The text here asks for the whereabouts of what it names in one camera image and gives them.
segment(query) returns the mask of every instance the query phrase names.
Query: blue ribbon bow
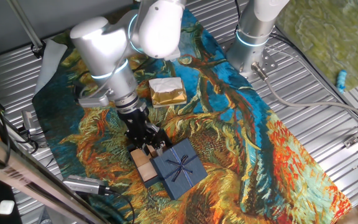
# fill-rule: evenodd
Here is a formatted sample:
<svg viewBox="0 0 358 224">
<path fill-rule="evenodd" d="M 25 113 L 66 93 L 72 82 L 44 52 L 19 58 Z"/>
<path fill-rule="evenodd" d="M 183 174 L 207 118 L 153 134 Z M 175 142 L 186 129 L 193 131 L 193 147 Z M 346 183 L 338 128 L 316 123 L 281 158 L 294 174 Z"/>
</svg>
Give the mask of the blue ribbon bow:
<svg viewBox="0 0 358 224">
<path fill-rule="evenodd" d="M 171 171 L 168 175 L 166 175 L 164 177 L 164 180 L 168 179 L 170 176 L 172 176 L 173 174 L 175 174 L 172 178 L 172 182 L 176 181 L 176 179 L 178 178 L 179 174 L 181 172 L 184 173 L 187 181 L 189 182 L 190 186 L 194 186 L 192 181 L 190 180 L 190 176 L 188 175 L 188 173 L 193 174 L 192 170 L 189 170 L 185 167 L 185 165 L 187 165 L 189 162 L 191 162 L 193 159 L 195 159 L 197 157 L 197 155 L 193 156 L 192 158 L 188 159 L 189 156 L 184 155 L 181 159 L 179 159 L 178 154 L 176 154 L 176 152 L 174 150 L 172 150 L 173 155 L 175 156 L 175 159 L 177 160 L 177 162 L 171 161 L 169 159 L 167 159 L 165 162 L 169 162 L 175 166 L 178 166 L 178 168 L 174 169 L 173 171 Z"/>
</svg>

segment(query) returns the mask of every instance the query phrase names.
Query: metal table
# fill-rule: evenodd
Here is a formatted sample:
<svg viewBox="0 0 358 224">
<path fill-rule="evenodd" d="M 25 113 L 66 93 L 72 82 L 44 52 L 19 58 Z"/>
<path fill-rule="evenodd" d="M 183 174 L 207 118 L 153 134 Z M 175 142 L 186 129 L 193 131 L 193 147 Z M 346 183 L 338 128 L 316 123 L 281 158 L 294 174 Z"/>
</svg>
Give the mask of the metal table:
<svg viewBox="0 0 358 224">
<path fill-rule="evenodd" d="M 239 0 L 241 9 L 246 2 Z M 230 46 L 238 20 L 234 1 L 190 0 L 187 8 L 224 49 Z M 285 49 L 288 53 L 293 52 L 289 46 L 275 39 L 270 39 L 268 44 Z M 289 56 L 276 52 L 270 54 L 277 62 L 278 70 L 269 73 L 269 79 L 284 99 L 299 103 L 347 101 L 340 99 L 335 87 L 320 74 L 310 73 L 301 63 Z M 6 117 L 14 126 L 22 125 L 22 110 L 31 111 L 38 125 L 31 99 L 34 96 L 41 62 L 41 58 L 34 57 L 30 46 L 0 55 L 0 102 L 6 107 Z M 331 180 L 350 198 L 352 205 L 358 205 L 358 144 L 350 148 L 343 144 L 347 138 L 358 132 L 358 119 L 348 111 L 332 106 L 291 108 L 281 105 L 270 94 L 262 80 L 249 77 L 249 81 Z M 42 142 L 44 136 L 35 136 L 34 139 Z M 46 145 L 42 146 L 34 157 L 46 165 L 53 156 Z M 62 179 L 55 161 L 48 169 Z M 42 204 L 17 190 L 15 198 L 23 223 L 36 223 Z"/>
</svg>

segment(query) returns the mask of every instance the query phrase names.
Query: white cloth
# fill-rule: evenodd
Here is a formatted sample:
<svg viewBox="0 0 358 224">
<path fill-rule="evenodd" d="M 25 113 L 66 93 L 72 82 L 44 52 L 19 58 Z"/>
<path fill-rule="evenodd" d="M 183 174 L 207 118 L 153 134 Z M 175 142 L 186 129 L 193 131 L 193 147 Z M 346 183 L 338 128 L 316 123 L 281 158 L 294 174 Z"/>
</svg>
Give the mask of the white cloth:
<svg viewBox="0 0 358 224">
<path fill-rule="evenodd" d="M 47 40 L 46 44 L 47 46 L 44 51 L 44 56 L 42 57 L 41 71 L 34 94 L 37 94 L 53 77 L 59 66 L 60 59 L 62 59 L 63 54 L 67 50 L 66 45 L 58 44 L 53 40 Z"/>
<path fill-rule="evenodd" d="M 149 80 L 149 84 L 156 93 L 167 93 L 183 88 L 180 77 L 155 78 Z"/>
</svg>

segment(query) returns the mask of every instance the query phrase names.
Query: painted tablecloth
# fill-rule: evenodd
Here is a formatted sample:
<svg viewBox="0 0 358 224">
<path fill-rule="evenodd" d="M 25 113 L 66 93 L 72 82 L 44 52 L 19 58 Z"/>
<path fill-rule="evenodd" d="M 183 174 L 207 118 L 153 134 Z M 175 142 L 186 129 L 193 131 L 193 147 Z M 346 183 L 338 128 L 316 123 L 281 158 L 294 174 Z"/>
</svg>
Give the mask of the painted tablecloth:
<svg viewBox="0 0 358 224">
<path fill-rule="evenodd" d="M 147 102 L 151 122 L 164 128 L 173 143 L 189 138 L 208 173 L 178 200 L 170 200 L 161 183 L 144 187 L 126 149 L 126 126 L 113 104 L 82 108 L 75 103 L 73 80 L 96 85 L 67 32 L 55 41 L 68 50 L 33 99 L 48 144 L 64 177 L 105 180 L 131 200 L 137 223 L 335 223 L 351 209 L 189 11 L 182 20 L 181 57 L 135 72 L 137 93 Z M 130 65 L 137 68 L 146 59 L 133 55 Z M 186 105 L 151 107 L 148 82 L 163 77 L 183 79 Z M 131 220 L 121 198 L 94 196 L 90 201 L 116 222 Z"/>
</svg>

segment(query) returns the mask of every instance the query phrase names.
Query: silver metal rail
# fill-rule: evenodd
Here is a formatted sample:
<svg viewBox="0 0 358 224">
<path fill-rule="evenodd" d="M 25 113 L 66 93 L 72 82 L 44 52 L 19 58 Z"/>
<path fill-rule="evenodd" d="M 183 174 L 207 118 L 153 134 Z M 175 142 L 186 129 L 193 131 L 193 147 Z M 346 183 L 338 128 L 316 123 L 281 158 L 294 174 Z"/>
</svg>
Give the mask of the silver metal rail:
<svg viewBox="0 0 358 224">
<path fill-rule="evenodd" d="M 6 148 L 0 141 L 0 162 Z M 109 223 L 25 150 L 11 151 L 0 180 L 78 223 Z"/>
<path fill-rule="evenodd" d="M 23 9 L 21 8 L 20 4 L 17 2 L 17 0 L 6 0 L 7 3 L 12 8 L 13 12 L 19 19 L 20 23 L 22 24 L 25 32 L 30 37 L 31 42 L 34 44 L 34 50 L 38 51 L 42 49 L 42 42 L 38 38 L 37 34 L 35 33 L 34 29 L 31 26 L 31 23 L 27 16 L 24 14 Z"/>
</svg>

